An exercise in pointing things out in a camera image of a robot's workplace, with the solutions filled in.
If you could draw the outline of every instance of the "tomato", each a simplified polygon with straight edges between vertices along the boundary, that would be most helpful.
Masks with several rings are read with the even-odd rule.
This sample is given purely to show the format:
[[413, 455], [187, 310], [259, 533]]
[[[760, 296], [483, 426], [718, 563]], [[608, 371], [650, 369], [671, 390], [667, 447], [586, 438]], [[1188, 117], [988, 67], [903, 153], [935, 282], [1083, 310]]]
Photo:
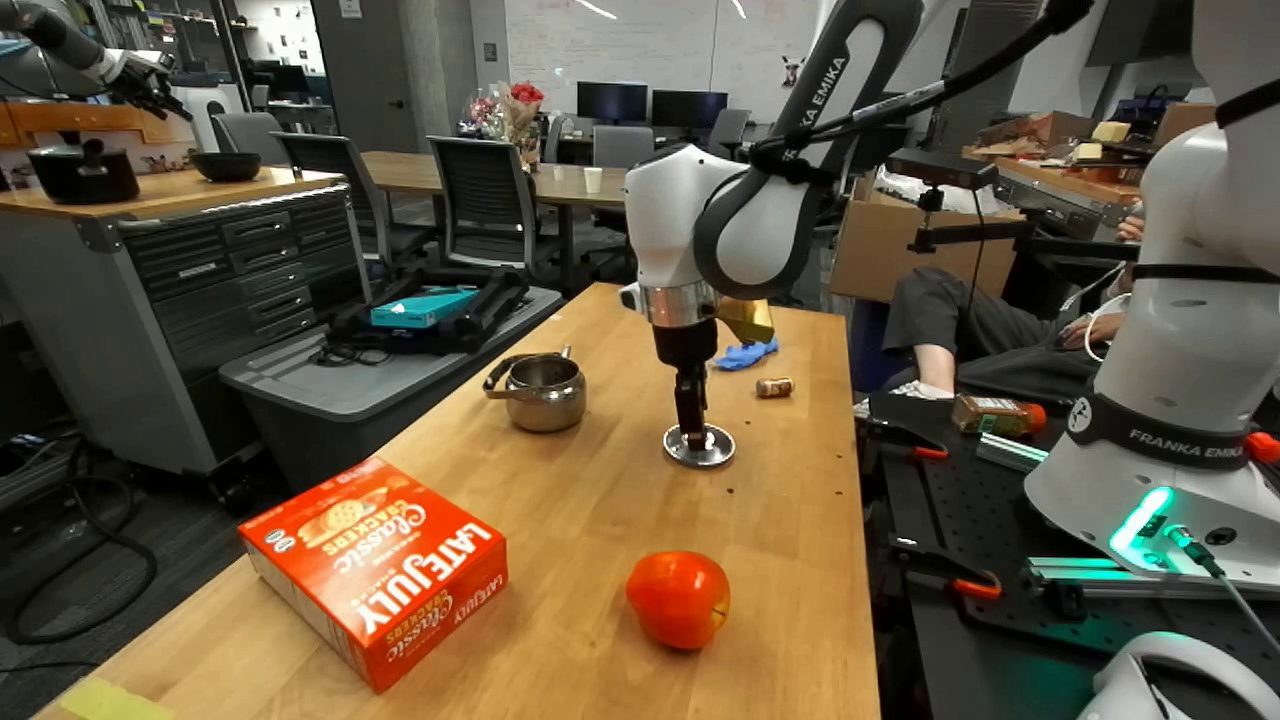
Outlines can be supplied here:
[[698, 654], [728, 621], [728, 575], [698, 554], [647, 554], [629, 575], [629, 603], [647, 641]]

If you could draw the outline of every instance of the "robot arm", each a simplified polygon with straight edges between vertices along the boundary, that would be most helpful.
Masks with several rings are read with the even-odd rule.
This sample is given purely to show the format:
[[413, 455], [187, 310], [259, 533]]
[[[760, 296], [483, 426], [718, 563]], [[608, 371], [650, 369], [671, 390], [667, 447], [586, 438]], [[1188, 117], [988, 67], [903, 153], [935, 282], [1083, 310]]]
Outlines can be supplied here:
[[[1277, 23], [1273, 0], [1194, 0], [1190, 58], [1220, 117], [1149, 165], [1125, 334], [1022, 486], [1040, 516], [1125, 574], [1280, 590], [1280, 494], [1259, 474], [1262, 438], [1246, 438], [1280, 386]], [[1210, 545], [1220, 575], [1180, 537]]]
[[99, 50], [74, 30], [66, 30], [56, 11], [40, 6], [0, 6], [0, 32], [19, 32], [52, 60], [83, 74], [86, 80], [104, 83], [114, 100], [135, 106], [143, 111], [180, 111], [176, 97], [169, 93], [169, 77], [118, 50]]
[[623, 300], [650, 321], [657, 355], [677, 369], [678, 426], [662, 438], [671, 461], [711, 468], [730, 455], [730, 440], [698, 421], [702, 364], [715, 355], [715, 294], [760, 300], [798, 276], [807, 232], [835, 194], [856, 133], [996, 77], [1044, 35], [1071, 30], [1088, 6], [1047, 0], [1044, 18], [988, 66], [881, 100], [916, 35], [918, 0], [841, 0], [752, 165], [682, 147], [629, 173], [634, 285]]

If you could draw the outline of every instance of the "person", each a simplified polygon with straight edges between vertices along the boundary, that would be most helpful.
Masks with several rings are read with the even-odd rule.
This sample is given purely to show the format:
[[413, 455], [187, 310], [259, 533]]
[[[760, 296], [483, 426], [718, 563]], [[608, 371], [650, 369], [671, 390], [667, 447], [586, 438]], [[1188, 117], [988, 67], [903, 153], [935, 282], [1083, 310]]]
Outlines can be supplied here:
[[[1145, 236], [1145, 222], [1126, 217], [1117, 236], [1137, 246]], [[1098, 359], [1097, 348], [1118, 334], [1118, 296], [1132, 289], [1132, 269], [1117, 264], [1097, 285], [1109, 285], [1097, 311], [1044, 321], [996, 296], [972, 294], [964, 282], [938, 269], [916, 269], [894, 285], [885, 323], [885, 352], [908, 352], [916, 364], [916, 381], [894, 386], [893, 398], [953, 402], [958, 359], [1012, 348], [1051, 346]]]

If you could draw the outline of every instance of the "cluttered table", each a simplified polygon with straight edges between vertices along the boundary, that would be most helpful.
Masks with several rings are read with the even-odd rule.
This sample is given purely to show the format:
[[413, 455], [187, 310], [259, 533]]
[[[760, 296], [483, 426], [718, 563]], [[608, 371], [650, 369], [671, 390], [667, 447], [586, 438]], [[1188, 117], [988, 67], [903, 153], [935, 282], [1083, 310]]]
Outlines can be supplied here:
[[135, 178], [139, 196], [125, 206], [56, 206], [40, 190], [0, 194], [0, 213], [110, 222], [110, 217], [187, 217], [219, 206], [252, 206], [309, 190], [345, 183], [335, 173], [259, 169], [248, 183], [211, 183], [194, 169]]
[[[881, 717], [845, 321], [776, 311], [776, 334], [762, 369], [706, 381], [706, 421], [738, 443], [718, 474], [658, 451], [677, 377], [608, 285], [510, 348], [573, 348], [573, 432], [510, 432], [470, 377], [384, 443], [499, 528], [510, 574], [384, 696], [234, 559], [40, 717]], [[756, 402], [760, 377], [794, 391]], [[623, 603], [650, 550], [698, 550], [730, 579], [696, 657], [647, 644]]]

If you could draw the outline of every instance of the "cabinet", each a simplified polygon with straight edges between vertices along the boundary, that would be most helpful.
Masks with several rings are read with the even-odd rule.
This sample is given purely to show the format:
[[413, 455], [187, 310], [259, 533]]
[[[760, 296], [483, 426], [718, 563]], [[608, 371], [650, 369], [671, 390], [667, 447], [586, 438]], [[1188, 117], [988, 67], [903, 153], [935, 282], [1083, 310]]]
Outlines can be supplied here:
[[257, 447], [217, 369], [364, 300], [345, 183], [4, 213], [0, 276], [86, 440], [165, 474]]

